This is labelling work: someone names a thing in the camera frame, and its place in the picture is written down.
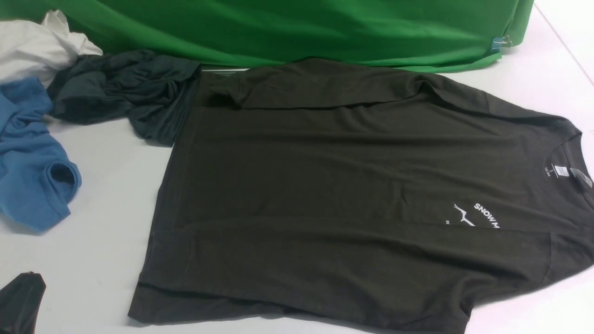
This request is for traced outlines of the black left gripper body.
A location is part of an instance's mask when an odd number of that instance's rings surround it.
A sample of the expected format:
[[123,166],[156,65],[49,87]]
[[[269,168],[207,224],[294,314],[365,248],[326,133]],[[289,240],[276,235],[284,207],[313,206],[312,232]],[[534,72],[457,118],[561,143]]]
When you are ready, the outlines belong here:
[[0,290],[0,332],[33,334],[46,290],[42,275],[32,271],[17,275]]

